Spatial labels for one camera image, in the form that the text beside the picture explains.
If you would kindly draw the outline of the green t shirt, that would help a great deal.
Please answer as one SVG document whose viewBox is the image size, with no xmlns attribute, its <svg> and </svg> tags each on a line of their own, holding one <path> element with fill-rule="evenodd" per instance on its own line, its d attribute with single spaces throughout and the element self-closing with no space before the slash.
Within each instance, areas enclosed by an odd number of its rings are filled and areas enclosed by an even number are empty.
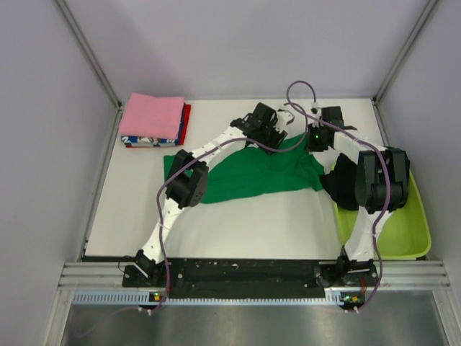
<svg viewBox="0 0 461 346">
<path fill-rule="evenodd" d="M 301 135 L 288 138 L 280 145 L 291 151 L 267 154 L 249 146 L 236 151 L 218 163 L 208 174 L 207 190 L 202 204 L 252 198 L 276 192 L 323 189 L 320 176 L 323 166 L 304 150 Z"/>
</svg>

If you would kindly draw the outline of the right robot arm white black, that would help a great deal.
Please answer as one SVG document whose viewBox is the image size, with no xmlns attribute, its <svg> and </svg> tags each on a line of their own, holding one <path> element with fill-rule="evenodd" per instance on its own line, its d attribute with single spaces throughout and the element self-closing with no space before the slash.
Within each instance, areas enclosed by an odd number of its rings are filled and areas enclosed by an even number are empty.
<svg viewBox="0 0 461 346">
<path fill-rule="evenodd" d="M 357 169 L 352 195 L 358 214 L 336 261 L 338 280 L 353 285 L 362 276 L 377 274 L 377 240 L 391 214 L 408 200 L 409 160 L 404 150 L 370 142 L 355 127 L 346 126 L 339 106 L 313 105 L 311 110 L 314 117 L 305 149 L 322 152 L 331 148 Z"/>
</svg>

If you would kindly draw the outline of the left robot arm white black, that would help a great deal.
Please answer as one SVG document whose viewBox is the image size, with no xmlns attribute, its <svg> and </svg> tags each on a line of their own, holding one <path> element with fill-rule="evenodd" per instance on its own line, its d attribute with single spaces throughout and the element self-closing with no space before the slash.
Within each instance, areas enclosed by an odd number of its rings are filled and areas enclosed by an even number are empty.
<svg viewBox="0 0 461 346">
<path fill-rule="evenodd" d="M 159 188 L 156 201 L 159 219 L 148 241 L 138 250 L 134 266 L 146 285 L 157 285 L 163 279 L 160 266 L 166 259 L 164 242 L 177 218 L 187 209 L 202 202 L 212 168 L 249 144 L 265 153 L 279 151 L 287 136 L 287 126 L 295 117 L 286 108 L 274 110 L 258 103 L 253 112 L 230 122 L 230 125 L 209 143 L 193 151 L 180 150 L 174 156 L 166 181 Z"/>
</svg>

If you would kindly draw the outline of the black t shirt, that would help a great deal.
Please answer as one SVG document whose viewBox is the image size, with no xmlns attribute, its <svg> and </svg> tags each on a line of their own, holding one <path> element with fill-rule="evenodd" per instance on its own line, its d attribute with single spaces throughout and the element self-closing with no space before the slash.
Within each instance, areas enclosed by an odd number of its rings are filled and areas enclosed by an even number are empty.
<svg viewBox="0 0 461 346">
<path fill-rule="evenodd" d="M 382 153 L 390 178 L 390 201 L 387 210 L 402 208 L 408 200 L 410 160 L 403 150 L 390 148 Z M 363 207 L 369 214 L 385 205 L 384 170 L 374 151 L 362 151 L 356 164 L 339 154 L 334 168 L 320 176 L 321 185 L 331 199 L 346 210 Z"/>
</svg>

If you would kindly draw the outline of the folded pink t shirt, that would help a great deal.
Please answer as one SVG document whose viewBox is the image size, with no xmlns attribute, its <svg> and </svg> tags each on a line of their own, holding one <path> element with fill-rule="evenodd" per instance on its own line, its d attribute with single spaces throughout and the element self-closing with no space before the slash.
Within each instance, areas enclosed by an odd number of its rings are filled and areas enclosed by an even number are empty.
<svg viewBox="0 0 461 346">
<path fill-rule="evenodd" d="M 184 103 L 184 97 L 154 97 L 132 93 L 125 105 L 119 133 L 122 136 L 175 139 Z"/>
</svg>

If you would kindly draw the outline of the lime green plastic basket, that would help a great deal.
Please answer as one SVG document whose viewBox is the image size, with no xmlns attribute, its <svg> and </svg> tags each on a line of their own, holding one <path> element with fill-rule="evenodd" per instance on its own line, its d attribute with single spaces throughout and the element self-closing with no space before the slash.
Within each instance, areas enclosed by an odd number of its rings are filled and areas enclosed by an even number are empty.
<svg viewBox="0 0 461 346">
<path fill-rule="evenodd" d="M 346 210 L 334 203 L 339 238 L 343 244 L 352 237 L 354 230 L 372 235 L 374 221 L 362 221 L 363 212 Z M 382 218 L 377 227 L 377 248 L 384 260 L 414 260 L 425 256 L 431 248 L 431 235 L 421 201 L 421 196 L 412 174 L 408 181 L 406 204 Z"/>
</svg>

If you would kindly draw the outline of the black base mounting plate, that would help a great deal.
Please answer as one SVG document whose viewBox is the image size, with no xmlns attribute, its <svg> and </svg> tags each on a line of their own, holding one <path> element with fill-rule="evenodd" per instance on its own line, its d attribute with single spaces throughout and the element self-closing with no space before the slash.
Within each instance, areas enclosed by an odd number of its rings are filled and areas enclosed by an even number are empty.
<svg viewBox="0 0 461 346">
<path fill-rule="evenodd" d="M 125 268 L 126 288 L 169 288 L 171 298 L 322 298 L 330 287 L 374 286 L 374 276 L 336 275 L 336 260 L 171 258 L 148 279 Z"/>
</svg>

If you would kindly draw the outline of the aluminium frame rail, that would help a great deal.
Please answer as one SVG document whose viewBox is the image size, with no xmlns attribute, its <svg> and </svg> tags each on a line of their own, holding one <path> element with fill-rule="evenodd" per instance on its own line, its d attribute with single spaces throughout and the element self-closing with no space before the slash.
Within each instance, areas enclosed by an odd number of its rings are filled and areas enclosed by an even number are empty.
<svg viewBox="0 0 461 346">
<path fill-rule="evenodd" d="M 69 262 L 58 287 L 70 290 L 121 289 L 125 263 Z M 385 261 L 381 290 L 447 290 L 451 288 L 442 261 Z"/>
</svg>

